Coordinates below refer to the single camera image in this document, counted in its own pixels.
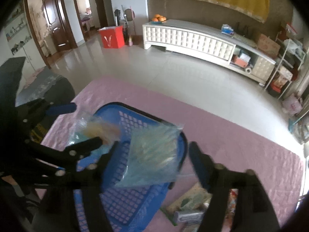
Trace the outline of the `pink quilted tablecloth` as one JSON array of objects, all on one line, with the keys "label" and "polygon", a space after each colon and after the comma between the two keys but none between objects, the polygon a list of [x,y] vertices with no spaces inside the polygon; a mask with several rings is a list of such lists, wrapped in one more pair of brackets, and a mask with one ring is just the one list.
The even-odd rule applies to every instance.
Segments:
[{"label": "pink quilted tablecloth", "polygon": [[173,124],[182,124],[188,141],[228,169],[254,170],[272,202],[280,225],[294,213],[304,159],[277,143],[209,112],[115,78],[90,82],[74,99],[79,109],[94,113],[121,102]]}]

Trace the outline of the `plate of oranges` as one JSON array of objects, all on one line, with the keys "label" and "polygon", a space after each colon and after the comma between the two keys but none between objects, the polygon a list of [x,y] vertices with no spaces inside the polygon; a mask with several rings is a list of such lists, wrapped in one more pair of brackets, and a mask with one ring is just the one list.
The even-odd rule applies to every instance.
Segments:
[{"label": "plate of oranges", "polygon": [[167,18],[160,14],[155,14],[151,22],[154,24],[162,24],[167,20]]}]

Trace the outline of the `clear blue wafer bag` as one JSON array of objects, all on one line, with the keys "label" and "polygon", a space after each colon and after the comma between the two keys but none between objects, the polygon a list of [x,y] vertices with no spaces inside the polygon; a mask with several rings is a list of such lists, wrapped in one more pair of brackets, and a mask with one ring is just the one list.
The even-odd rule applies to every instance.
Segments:
[{"label": "clear blue wafer bag", "polygon": [[168,124],[134,129],[127,165],[115,186],[135,188],[175,181],[180,163],[178,139],[181,131],[181,127]]}]

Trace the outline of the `orange snack bar wrapper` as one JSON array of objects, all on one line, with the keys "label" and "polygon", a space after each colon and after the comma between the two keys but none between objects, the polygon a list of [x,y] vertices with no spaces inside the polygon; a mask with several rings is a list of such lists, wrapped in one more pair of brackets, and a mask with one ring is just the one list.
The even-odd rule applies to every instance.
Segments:
[{"label": "orange snack bar wrapper", "polygon": [[232,225],[234,220],[237,198],[238,198],[238,189],[236,188],[230,189],[228,196],[227,211],[226,211],[226,219],[229,222],[230,226]]}]

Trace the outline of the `blue plastic basket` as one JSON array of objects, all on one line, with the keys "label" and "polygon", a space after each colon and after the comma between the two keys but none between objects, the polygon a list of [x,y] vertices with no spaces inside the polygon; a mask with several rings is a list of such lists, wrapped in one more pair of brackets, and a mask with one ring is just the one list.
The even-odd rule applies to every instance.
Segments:
[{"label": "blue plastic basket", "polygon": [[95,135],[103,145],[77,162],[82,171],[114,149],[99,195],[113,231],[143,231],[163,203],[188,150],[181,125],[160,120],[121,103],[109,103],[95,114],[80,112],[69,145]]}]

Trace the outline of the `clear blue cookie bag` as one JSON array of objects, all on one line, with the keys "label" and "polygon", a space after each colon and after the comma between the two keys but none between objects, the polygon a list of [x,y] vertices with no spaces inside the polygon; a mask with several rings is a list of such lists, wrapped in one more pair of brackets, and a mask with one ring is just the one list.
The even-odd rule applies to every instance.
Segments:
[{"label": "clear blue cookie bag", "polygon": [[75,145],[95,137],[101,138],[102,145],[91,153],[103,155],[110,151],[115,141],[120,141],[121,131],[118,126],[108,123],[99,116],[81,112],[73,123],[67,145]]}]

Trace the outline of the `pink shopping bag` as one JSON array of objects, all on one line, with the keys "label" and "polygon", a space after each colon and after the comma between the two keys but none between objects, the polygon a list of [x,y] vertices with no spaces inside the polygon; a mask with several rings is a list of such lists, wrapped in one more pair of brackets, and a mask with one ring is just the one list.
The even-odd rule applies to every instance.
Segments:
[{"label": "pink shopping bag", "polygon": [[302,101],[293,93],[283,100],[282,107],[288,115],[294,116],[302,110]]}]

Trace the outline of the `cardboard box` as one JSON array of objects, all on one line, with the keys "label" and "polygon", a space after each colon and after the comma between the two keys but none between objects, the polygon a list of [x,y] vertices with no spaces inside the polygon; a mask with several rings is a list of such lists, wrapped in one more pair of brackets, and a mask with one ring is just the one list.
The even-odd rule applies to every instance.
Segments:
[{"label": "cardboard box", "polygon": [[279,44],[264,34],[259,34],[256,37],[256,44],[259,50],[261,50],[272,59],[275,59],[278,56],[279,50],[281,48]]}]

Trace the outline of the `white metal shelf rack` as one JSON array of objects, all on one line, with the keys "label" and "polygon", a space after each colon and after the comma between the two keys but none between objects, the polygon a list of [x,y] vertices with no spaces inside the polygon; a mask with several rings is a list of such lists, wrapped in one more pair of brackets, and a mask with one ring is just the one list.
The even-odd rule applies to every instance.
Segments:
[{"label": "white metal shelf rack", "polygon": [[265,90],[277,99],[281,99],[292,82],[297,79],[308,54],[308,49],[295,38],[295,33],[294,29],[286,30],[281,27],[275,37],[280,49]]}]

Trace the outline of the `white tv cabinet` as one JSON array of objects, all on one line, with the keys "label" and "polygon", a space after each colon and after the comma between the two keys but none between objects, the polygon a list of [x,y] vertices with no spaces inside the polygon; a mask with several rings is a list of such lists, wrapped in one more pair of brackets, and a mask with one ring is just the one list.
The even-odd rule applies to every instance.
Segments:
[{"label": "white tv cabinet", "polygon": [[169,19],[143,24],[143,47],[164,47],[244,75],[265,85],[275,68],[275,60],[220,30],[187,21]]}]

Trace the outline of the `brown wooden door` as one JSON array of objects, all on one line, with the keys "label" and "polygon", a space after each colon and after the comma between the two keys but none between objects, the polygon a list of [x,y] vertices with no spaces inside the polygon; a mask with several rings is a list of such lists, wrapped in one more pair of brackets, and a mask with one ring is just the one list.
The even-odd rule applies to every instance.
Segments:
[{"label": "brown wooden door", "polygon": [[65,30],[62,26],[60,16],[58,13],[56,0],[42,0],[43,11],[47,22],[47,27],[52,36],[55,48],[57,51],[65,51],[67,41]]}]

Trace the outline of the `blue tissue pack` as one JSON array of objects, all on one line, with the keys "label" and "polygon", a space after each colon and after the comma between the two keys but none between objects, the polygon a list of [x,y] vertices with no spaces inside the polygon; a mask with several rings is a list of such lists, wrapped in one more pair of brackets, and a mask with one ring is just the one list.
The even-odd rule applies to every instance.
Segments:
[{"label": "blue tissue pack", "polygon": [[233,36],[234,35],[234,29],[228,24],[223,24],[222,27],[221,27],[221,33],[228,35],[228,36]]}]

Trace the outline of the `green soda cracker pack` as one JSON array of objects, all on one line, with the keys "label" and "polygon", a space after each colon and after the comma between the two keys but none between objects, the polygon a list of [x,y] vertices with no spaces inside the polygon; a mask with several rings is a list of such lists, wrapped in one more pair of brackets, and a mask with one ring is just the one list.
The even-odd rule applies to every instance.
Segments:
[{"label": "green soda cracker pack", "polygon": [[212,194],[202,188],[199,183],[196,183],[172,204],[166,207],[161,207],[160,210],[165,214],[167,219],[176,226],[178,223],[173,221],[173,215],[176,211],[200,210],[205,213],[208,209],[211,198]]}]

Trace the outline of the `red box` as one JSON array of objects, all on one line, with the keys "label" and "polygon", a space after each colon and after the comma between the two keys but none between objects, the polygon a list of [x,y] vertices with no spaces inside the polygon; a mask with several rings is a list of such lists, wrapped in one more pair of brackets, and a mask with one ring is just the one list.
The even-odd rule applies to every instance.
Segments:
[{"label": "red box", "polygon": [[103,27],[98,32],[105,49],[119,49],[125,45],[123,26]]}]

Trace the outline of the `silver purple candy tube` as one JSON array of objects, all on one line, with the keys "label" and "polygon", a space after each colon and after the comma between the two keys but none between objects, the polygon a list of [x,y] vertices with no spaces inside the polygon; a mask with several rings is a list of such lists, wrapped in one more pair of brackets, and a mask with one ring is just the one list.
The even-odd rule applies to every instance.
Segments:
[{"label": "silver purple candy tube", "polygon": [[200,210],[176,211],[173,215],[173,221],[176,223],[200,223],[204,212]]}]

